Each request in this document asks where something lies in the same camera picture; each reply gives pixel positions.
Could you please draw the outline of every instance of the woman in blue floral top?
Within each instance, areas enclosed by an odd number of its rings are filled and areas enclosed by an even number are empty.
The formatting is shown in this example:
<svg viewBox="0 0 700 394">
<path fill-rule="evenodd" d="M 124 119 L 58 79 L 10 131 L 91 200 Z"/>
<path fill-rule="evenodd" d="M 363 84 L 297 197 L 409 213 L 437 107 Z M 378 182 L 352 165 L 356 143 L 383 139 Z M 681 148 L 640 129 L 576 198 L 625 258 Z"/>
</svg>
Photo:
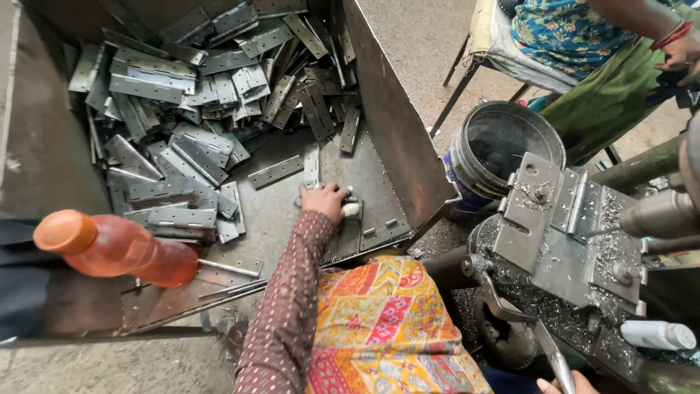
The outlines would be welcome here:
<svg viewBox="0 0 700 394">
<path fill-rule="evenodd" d="M 512 36 L 528 57 L 583 80 L 635 35 L 658 41 L 673 32 L 683 20 L 665 3 L 525 0 L 516 8 Z M 670 58 L 655 68 L 671 71 L 689 67 L 700 58 L 698 31 L 693 29 L 661 50 Z M 700 67 L 693 64 L 690 71 L 688 81 L 700 74 Z"/>
</svg>

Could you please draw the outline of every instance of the drilling machine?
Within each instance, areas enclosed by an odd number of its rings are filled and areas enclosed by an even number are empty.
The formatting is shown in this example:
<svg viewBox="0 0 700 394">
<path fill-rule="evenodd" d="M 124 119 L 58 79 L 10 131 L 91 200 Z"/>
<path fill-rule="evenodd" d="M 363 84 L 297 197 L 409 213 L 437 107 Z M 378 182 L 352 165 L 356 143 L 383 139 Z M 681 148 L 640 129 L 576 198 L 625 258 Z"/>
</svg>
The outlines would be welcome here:
<svg viewBox="0 0 700 394">
<path fill-rule="evenodd" d="M 564 393 L 575 387 L 561 346 L 639 393 L 666 368 L 625 341 L 620 326 L 646 317 L 644 254 L 700 248 L 699 116 L 689 122 L 679 168 L 670 189 L 637 201 L 527 153 L 498 214 L 470 233 L 464 275 L 482 286 L 494 316 L 528 323 Z M 700 381 L 700 368 L 674 366 Z"/>
</svg>

